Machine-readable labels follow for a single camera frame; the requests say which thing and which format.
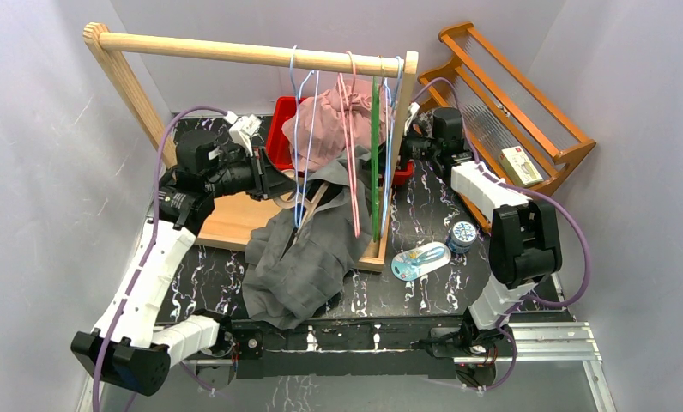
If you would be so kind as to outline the pink wire hanger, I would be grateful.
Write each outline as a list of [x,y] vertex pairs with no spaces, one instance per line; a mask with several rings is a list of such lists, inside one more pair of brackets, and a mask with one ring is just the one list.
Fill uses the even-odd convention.
[[357,200],[357,173],[355,166],[355,152],[354,152],[354,120],[350,113],[349,92],[344,81],[342,73],[337,77],[337,91],[340,96],[341,104],[341,124],[344,135],[347,163],[348,163],[348,183],[350,190],[350,206],[353,218],[354,236],[358,239],[360,237],[360,212],[359,203]]

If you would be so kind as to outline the wooden clothes hanger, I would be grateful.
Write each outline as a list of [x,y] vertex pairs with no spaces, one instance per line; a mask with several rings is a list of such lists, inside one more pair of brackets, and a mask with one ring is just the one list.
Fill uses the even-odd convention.
[[313,217],[316,213],[318,206],[323,200],[323,196],[329,189],[329,182],[319,180],[313,181],[313,184],[317,184],[317,189],[312,192],[311,198],[307,195],[308,188],[311,185],[306,183],[307,178],[304,178],[302,189],[297,189],[292,195],[287,199],[283,197],[278,197],[274,199],[276,206],[281,208],[281,211],[274,217],[277,220],[279,215],[283,215],[286,210],[292,209],[296,216],[294,217],[294,229],[290,232],[287,237],[287,243],[284,246],[281,256],[285,255],[287,251],[294,245],[300,235],[301,228]]

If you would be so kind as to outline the green plastic hanger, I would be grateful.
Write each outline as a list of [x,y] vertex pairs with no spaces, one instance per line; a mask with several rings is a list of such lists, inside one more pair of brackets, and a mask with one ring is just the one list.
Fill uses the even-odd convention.
[[372,77],[372,106],[371,106],[371,218],[372,240],[378,242],[380,238],[379,218],[379,88],[378,78]]

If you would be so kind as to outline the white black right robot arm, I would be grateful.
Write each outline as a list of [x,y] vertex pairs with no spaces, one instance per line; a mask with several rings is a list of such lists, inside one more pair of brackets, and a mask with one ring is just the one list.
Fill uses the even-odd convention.
[[428,160],[450,188],[474,202],[491,224],[488,262],[492,272],[482,294],[464,312],[456,332],[432,333],[414,343],[431,350],[451,343],[482,355],[509,333],[508,317],[529,297],[536,284],[562,265],[555,206],[549,197],[510,186],[475,161],[462,114],[453,107],[432,111],[426,128],[408,119],[402,139],[404,161]]

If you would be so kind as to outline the pink garment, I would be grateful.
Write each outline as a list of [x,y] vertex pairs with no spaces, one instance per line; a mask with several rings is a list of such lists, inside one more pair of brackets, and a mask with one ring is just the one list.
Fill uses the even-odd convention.
[[[372,83],[345,76],[350,113],[354,120],[354,151],[371,150]],[[299,103],[299,114],[289,119],[282,132],[290,144],[294,168],[316,171],[346,154],[341,104],[337,86]]]

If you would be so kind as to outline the grey garment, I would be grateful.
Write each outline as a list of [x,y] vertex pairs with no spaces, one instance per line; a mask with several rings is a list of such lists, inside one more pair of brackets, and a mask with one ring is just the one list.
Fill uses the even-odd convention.
[[309,174],[305,200],[317,199],[301,227],[283,209],[251,232],[242,296],[248,317],[293,329],[343,289],[345,275],[372,242],[368,149],[354,149],[356,189],[348,183],[344,154]]

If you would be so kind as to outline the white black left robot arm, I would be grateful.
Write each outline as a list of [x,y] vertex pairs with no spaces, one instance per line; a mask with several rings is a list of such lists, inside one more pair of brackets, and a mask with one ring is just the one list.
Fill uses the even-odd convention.
[[120,287],[89,332],[77,332],[70,350],[95,381],[152,396],[169,370],[207,351],[228,355],[235,344],[230,318],[197,310],[186,320],[155,330],[162,301],[215,199],[245,193],[256,201],[295,190],[295,182],[271,161],[265,148],[221,142],[208,130],[185,132],[176,144],[177,163],[157,178],[153,212]]

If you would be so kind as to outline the light blue wire hanger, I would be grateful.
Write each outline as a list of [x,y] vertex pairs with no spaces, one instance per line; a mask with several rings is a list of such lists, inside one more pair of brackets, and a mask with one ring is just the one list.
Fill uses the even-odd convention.
[[384,103],[385,103],[385,146],[384,146],[384,179],[383,179],[383,206],[381,212],[380,229],[378,234],[382,236],[385,229],[387,228],[388,221],[388,211],[390,204],[390,184],[392,183],[392,177],[394,172],[392,171],[392,143],[394,135],[395,126],[395,113],[396,113],[396,103],[397,103],[397,93],[400,89],[400,81],[402,80],[402,69],[403,62],[400,56],[396,56],[397,61],[397,76],[396,76],[396,87],[394,90],[390,88],[387,79],[383,80],[383,91],[384,91]]

